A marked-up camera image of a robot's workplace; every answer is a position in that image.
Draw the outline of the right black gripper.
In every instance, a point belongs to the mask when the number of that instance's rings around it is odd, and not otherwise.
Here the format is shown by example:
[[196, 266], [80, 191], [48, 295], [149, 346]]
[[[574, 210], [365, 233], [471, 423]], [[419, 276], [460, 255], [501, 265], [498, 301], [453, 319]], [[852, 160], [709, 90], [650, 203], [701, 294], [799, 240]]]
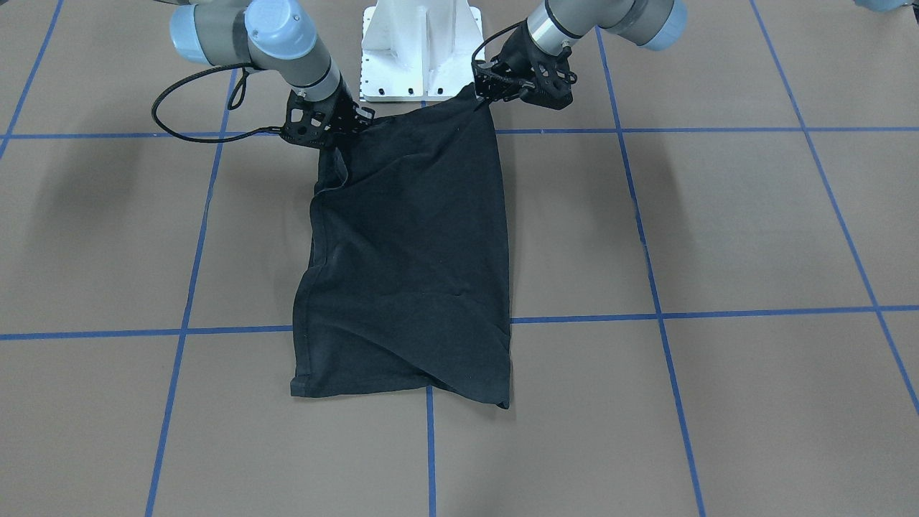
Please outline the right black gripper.
[[370, 111], [354, 101], [347, 83], [336, 88], [331, 119], [326, 125], [333, 134], [360, 134], [370, 128]]

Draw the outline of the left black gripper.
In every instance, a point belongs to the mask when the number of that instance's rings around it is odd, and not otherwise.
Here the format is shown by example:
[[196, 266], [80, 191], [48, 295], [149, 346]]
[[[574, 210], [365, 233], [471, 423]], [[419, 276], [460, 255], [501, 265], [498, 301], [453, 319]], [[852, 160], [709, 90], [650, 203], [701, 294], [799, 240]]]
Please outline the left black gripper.
[[543, 53], [529, 29], [516, 29], [493, 61], [472, 61], [474, 91], [482, 103], [503, 99], [503, 86], [539, 86]]

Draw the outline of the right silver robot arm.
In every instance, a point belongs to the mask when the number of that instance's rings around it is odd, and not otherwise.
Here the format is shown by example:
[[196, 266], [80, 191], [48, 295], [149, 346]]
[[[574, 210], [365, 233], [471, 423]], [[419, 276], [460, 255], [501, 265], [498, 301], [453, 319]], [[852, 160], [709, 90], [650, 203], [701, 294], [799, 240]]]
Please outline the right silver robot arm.
[[275, 71], [290, 86], [286, 120], [266, 127], [290, 144], [317, 149], [372, 125], [352, 98], [317, 27], [297, 1], [177, 1], [169, 32], [187, 61], [209, 73]]

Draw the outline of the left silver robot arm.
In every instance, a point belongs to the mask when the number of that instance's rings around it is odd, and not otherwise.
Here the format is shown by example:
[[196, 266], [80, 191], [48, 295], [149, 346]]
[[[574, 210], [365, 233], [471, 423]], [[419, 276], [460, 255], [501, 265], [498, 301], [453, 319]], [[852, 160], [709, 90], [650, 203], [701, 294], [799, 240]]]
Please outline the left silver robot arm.
[[665, 50], [685, 32], [683, 1], [541, 1], [522, 21], [486, 39], [508, 39], [489, 61], [472, 58], [475, 94], [484, 102], [514, 101], [550, 109], [572, 102], [577, 74], [570, 68], [572, 49], [600, 29], [640, 49]]

